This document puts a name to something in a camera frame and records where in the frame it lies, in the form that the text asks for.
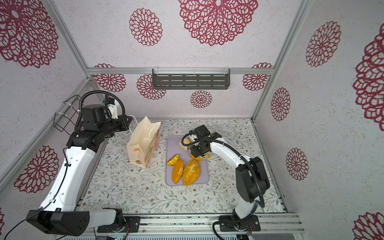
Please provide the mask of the large sesame bread loaf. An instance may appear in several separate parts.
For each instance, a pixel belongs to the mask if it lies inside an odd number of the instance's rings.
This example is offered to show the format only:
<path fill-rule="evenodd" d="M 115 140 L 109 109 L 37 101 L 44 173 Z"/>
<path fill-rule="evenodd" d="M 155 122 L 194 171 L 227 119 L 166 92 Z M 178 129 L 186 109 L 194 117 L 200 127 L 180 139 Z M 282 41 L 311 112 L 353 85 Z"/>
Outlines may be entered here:
<path fill-rule="evenodd" d="M 183 184 L 190 186 L 200 177 L 201 166 L 198 161 L 191 160 L 187 163 L 183 173 Z"/>

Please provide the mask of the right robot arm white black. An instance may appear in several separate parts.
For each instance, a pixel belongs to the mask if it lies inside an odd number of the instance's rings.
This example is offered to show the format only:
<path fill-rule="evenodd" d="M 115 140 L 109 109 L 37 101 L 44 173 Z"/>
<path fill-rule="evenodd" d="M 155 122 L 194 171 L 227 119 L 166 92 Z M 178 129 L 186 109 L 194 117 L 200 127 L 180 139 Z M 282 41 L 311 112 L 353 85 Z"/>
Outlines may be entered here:
<path fill-rule="evenodd" d="M 236 220 L 249 218 L 258 207 L 265 207 L 264 195 L 270 188 L 270 182 L 264 163 L 259 157 L 251 158 L 240 153 L 222 135 L 211 133 L 204 125 L 184 135 L 181 143 L 194 157 L 202 157 L 211 152 L 235 170 L 236 187 L 240 195 L 234 209 Z"/>

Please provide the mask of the printed paper bag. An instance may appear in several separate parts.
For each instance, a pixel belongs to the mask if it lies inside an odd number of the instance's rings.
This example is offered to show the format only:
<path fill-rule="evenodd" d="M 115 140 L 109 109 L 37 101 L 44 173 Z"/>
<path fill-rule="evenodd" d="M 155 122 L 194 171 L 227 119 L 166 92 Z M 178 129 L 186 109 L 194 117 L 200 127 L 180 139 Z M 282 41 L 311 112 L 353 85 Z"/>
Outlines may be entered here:
<path fill-rule="evenodd" d="M 135 128 L 127 145 L 129 162 L 146 169 L 159 145 L 161 122 L 152 123 L 144 117 Z"/>

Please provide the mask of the round pale bread bun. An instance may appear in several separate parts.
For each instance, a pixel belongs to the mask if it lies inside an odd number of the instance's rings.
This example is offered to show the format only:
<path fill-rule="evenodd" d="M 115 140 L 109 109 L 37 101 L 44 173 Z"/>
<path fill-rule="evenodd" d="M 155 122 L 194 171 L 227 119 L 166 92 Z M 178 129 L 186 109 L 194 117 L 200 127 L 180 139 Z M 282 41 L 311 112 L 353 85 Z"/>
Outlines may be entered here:
<path fill-rule="evenodd" d="M 188 147 L 187 145 L 190 144 L 191 142 L 192 141 L 189 138 L 185 138 L 185 139 L 183 139 L 182 141 L 179 142 L 179 146 L 184 151 L 188 151 L 190 147 Z"/>

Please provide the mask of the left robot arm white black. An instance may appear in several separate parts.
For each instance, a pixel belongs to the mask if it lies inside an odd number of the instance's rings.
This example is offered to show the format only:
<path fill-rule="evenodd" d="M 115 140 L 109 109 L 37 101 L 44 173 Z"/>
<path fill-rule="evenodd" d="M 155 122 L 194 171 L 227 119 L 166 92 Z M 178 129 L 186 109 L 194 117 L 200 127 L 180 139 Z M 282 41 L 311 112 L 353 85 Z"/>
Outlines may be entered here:
<path fill-rule="evenodd" d="M 101 105 L 83 106 L 63 153 L 65 160 L 57 178 L 38 210 L 30 210 L 26 221 L 45 234 L 80 236 L 87 229 L 106 228 L 110 232 L 125 229 L 122 210 L 77 211 L 82 183 L 100 145 L 118 132 L 129 130 L 132 117 L 118 97 L 104 93 Z"/>

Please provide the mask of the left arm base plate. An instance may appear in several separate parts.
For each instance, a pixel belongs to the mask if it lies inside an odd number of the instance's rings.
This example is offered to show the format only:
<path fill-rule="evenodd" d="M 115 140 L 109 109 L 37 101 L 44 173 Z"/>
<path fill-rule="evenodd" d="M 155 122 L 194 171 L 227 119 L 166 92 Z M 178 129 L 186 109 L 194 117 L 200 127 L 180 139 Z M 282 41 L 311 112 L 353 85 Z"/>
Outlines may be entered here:
<path fill-rule="evenodd" d="M 98 233 L 137 233 L 141 217 L 123 217 L 111 225 L 97 227 Z"/>

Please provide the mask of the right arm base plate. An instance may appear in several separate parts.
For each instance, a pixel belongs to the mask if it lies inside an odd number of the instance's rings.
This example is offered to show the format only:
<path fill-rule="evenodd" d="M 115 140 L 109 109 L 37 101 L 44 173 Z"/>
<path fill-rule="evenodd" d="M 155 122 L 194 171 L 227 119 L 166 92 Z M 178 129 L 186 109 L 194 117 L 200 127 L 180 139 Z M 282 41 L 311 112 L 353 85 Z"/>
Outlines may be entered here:
<path fill-rule="evenodd" d="M 234 216 L 219 216 L 221 232 L 259 232 L 261 225 L 256 215 L 251 215 L 241 222 L 236 222 Z"/>

